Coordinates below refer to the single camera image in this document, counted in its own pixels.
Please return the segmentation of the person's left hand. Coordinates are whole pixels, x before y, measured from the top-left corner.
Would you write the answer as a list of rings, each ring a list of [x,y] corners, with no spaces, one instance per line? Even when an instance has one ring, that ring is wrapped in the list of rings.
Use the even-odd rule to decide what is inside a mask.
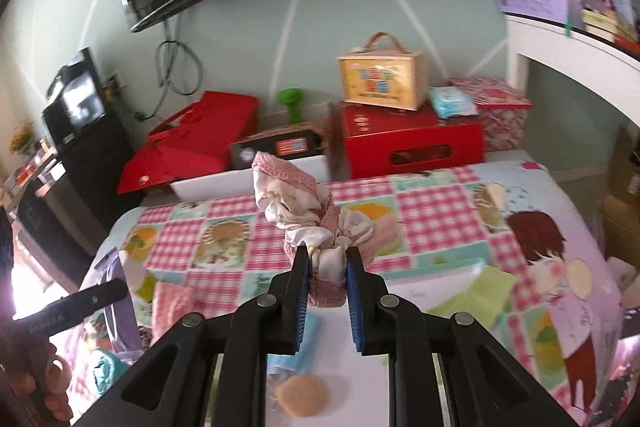
[[[49,343],[47,345],[47,362],[46,371],[44,372],[44,381],[42,392],[42,403],[50,412],[48,417],[43,417],[38,412],[29,411],[30,417],[34,421],[38,421],[39,426],[68,426],[73,418],[73,411],[68,404],[68,396],[66,390],[60,392],[61,381],[65,381],[63,369],[65,362],[62,360],[55,362],[56,348]],[[28,372],[8,372],[6,373],[9,383],[21,401],[21,405],[27,410],[27,400],[37,390],[37,382],[35,377]]]

